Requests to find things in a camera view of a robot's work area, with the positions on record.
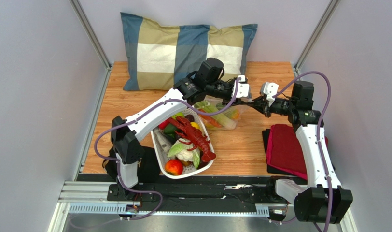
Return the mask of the green orange mango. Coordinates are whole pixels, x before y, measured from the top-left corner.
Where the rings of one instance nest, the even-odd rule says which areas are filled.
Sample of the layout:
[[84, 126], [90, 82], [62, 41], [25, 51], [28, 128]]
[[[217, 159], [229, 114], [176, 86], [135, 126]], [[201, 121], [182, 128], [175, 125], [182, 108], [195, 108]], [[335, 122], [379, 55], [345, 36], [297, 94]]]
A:
[[241, 112], [240, 112], [239, 109], [232, 109], [230, 111], [230, 113], [229, 113], [229, 118], [231, 120], [239, 120], [240, 119], [240, 115], [241, 115]]

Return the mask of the clear pink zip top bag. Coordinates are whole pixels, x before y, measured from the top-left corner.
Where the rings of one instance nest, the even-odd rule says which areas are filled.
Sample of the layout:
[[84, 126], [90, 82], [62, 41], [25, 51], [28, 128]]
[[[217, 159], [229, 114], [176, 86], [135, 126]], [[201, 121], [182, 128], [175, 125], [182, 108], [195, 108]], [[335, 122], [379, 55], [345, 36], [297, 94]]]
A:
[[[193, 105], [195, 109], [197, 109], [200, 112], [205, 112], [205, 113], [215, 113], [220, 110], [222, 110], [226, 104], [222, 104], [222, 101], [220, 99], [216, 98], [206, 98], [200, 102], [197, 102]], [[224, 131], [224, 130], [234, 130], [237, 127], [237, 123], [239, 120], [231, 120], [229, 118], [229, 113], [232, 109], [239, 109], [241, 112], [240, 119], [242, 114], [248, 109], [247, 106], [245, 105], [237, 105], [237, 106], [231, 106], [227, 108], [225, 111], [223, 111], [220, 114], [216, 114], [211, 116], [214, 118], [216, 121], [218, 121], [222, 127], [221, 128], [213, 128], [213, 129], [208, 129], [208, 130], [216, 130], [216, 131]]]

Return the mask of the orange carrot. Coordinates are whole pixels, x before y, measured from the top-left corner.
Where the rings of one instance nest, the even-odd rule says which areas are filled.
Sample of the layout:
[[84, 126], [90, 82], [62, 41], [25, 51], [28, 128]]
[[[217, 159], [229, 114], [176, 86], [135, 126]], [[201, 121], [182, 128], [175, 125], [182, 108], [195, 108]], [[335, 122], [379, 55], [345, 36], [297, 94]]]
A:
[[222, 125], [211, 116], [199, 114], [199, 117], [202, 119], [203, 124], [208, 129], [217, 129], [222, 127]]

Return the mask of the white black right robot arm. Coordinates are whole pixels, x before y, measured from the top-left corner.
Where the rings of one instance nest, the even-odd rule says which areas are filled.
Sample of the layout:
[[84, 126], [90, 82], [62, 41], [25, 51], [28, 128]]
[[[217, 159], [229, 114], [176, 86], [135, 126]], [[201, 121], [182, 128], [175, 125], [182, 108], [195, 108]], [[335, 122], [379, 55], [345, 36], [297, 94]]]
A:
[[278, 88], [275, 83], [264, 83], [261, 96], [249, 105], [266, 117], [272, 114], [288, 117], [304, 155], [307, 187], [287, 177], [273, 176], [268, 183], [268, 195], [291, 203], [301, 222], [338, 224], [353, 202], [353, 195], [343, 189], [330, 162], [322, 114], [313, 109], [314, 85], [295, 81], [292, 94], [286, 99], [275, 96]]

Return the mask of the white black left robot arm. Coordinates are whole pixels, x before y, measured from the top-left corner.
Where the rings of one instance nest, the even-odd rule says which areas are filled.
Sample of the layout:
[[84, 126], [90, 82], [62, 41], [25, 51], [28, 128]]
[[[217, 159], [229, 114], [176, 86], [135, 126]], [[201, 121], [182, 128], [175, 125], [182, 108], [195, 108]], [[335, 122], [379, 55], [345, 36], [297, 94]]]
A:
[[126, 119], [112, 121], [111, 142], [116, 153], [117, 180], [125, 188], [135, 186], [137, 162], [145, 153], [141, 140], [175, 113], [191, 108], [195, 103], [212, 96], [224, 100], [229, 108], [237, 98], [250, 94], [248, 79], [239, 75], [223, 81], [224, 64], [216, 58], [203, 61], [200, 68], [174, 84], [163, 97], [139, 113]]

